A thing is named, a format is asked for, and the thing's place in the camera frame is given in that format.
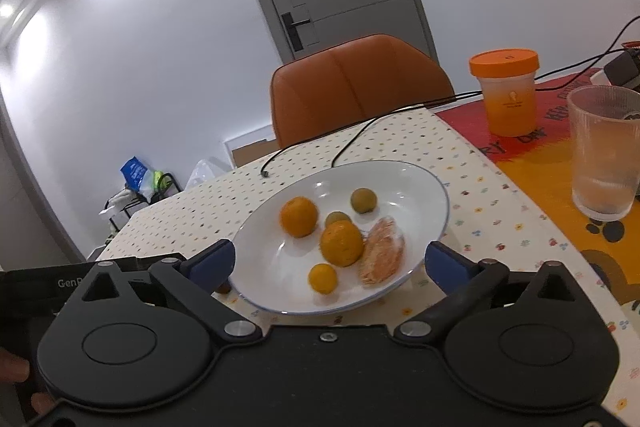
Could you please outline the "person's right hand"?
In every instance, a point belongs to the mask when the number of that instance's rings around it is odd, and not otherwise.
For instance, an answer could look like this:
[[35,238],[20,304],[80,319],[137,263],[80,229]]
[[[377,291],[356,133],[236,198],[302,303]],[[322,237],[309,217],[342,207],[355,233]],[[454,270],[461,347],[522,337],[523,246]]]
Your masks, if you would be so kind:
[[[0,349],[0,381],[2,384],[24,383],[29,377],[29,371],[29,361],[12,355],[6,349]],[[30,403],[38,415],[45,414],[54,407],[54,400],[45,392],[34,393]]]

